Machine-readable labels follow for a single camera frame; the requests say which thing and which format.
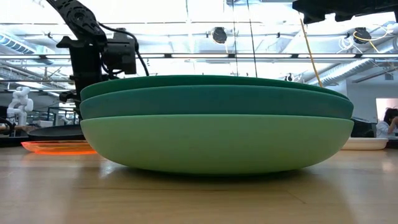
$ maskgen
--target orange tray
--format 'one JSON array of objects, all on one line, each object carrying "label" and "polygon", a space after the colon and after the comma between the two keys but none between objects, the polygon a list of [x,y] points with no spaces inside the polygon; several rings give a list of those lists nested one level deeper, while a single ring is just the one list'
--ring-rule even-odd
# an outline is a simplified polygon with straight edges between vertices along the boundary
[{"label": "orange tray", "polygon": [[22,146],[37,154],[47,155],[83,155],[95,154],[87,141],[34,141],[22,142]]}]

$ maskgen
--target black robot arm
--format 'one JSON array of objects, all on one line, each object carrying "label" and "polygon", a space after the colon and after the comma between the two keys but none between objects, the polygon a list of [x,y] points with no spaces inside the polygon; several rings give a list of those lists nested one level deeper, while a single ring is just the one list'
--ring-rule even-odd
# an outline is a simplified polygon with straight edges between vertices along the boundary
[{"label": "black robot arm", "polygon": [[[117,77],[114,75],[121,72],[125,74],[137,72],[138,43],[134,35],[124,29],[109,27],[107,28],[121,34],[115,35],[113,39],[107,39],[93,12],[77,0],[47,0],[47,2],[62,16],[77,38],[71,40],[65,36],[57,47],[69,49],[73,69],[70,78],[75,81],[76,86],[75,91],[62,93],[60,100],[73,99],[76,111],[80,114],[82,89],[98,82],[115,79]],[[103,75],[102,68],[108,74]]]}]

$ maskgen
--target green plate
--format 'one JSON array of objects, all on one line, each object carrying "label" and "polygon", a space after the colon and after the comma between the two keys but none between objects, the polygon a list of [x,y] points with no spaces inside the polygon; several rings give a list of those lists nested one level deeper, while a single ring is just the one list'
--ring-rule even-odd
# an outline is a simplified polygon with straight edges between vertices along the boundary
[{"label": "green plate", "polygon": [[275,114],[350,119],[353,104],[331,94],[293,88],[190,85],[142,88],[95,96],[83,119],[158,114]]},{"label": "green plate", "polygon": [[129,167],[198,175],[263,174],[328,159],[350,136],[347,119],[278,115],[152,115],[87,119],[89,144]]},{"label": "green plate", "polygon": [[135,90],[139,88],[180,86],[180,85],[254,85],[274,86],[284,88],[296,88],[300,90],[318,91],[348,99],[345,95],[320,88],[295,82],[271,80],[266,78],[232,77],[221,75],[164,75],[153,77],[125,78],[97,83],[84,88],[81,91],[81,100],[87,100],[93,96],[112,93],[115,91]]}]

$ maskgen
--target person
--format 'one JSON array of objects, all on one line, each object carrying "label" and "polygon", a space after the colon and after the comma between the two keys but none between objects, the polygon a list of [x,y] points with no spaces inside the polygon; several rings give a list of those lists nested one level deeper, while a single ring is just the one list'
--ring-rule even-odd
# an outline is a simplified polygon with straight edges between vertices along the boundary
[{"label": "person", "polygon": [[398,109],[388,108],[384,115],[384,120],[378,122],[377,138],[395,138],[398,132]]}]

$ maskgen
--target table surface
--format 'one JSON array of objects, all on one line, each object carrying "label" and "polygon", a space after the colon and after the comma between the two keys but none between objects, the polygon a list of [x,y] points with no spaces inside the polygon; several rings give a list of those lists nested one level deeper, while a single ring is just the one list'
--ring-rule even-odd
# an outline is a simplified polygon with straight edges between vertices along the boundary
[{"label": "table surface", "polygon": [[394,223],[398,150],[341,151],[306,169],[205,178],[99,155],[0,148],[0,223]]}]

